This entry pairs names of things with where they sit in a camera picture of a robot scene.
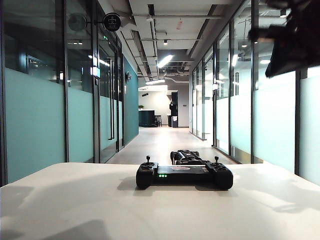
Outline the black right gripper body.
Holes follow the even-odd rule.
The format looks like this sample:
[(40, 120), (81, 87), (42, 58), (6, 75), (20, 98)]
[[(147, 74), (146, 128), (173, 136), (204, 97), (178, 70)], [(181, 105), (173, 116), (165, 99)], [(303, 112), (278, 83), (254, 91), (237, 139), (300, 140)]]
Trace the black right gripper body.
[(248, 38), (257, 40), (292, 40), (308, 42), (309, 44), (320, 42), (320, 11), (318, 9), (305, 9), (294, 11), (288, 15), (287, 23), (283, 25), (270, 25), (268, 28), (252, 28)]

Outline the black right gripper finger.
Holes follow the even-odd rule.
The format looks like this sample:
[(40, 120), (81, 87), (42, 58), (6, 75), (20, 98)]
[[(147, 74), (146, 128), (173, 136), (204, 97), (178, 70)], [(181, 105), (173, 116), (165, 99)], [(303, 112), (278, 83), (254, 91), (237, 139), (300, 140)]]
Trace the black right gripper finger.
[(301, 46), (288, 42), (275, 42), (266, 77), (275, 77), (302, 68), (320, 65), (320, 48)]

